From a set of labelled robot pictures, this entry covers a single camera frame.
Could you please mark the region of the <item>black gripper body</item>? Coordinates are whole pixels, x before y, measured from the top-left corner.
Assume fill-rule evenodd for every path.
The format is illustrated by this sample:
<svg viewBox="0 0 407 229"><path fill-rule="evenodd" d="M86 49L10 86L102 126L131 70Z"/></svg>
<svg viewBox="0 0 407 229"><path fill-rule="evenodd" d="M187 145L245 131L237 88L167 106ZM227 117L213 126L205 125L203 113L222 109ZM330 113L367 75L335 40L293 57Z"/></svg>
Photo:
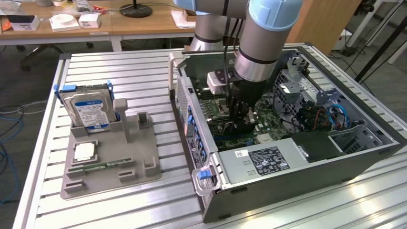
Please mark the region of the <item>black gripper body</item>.
<svg viewBox="0 0 407 229"><path fill-rule="evenodd" d="M266 81L253 82L241 80L233 83L231 86L231 104L246 104L254 107L263 96L266 90Z"/></svg>

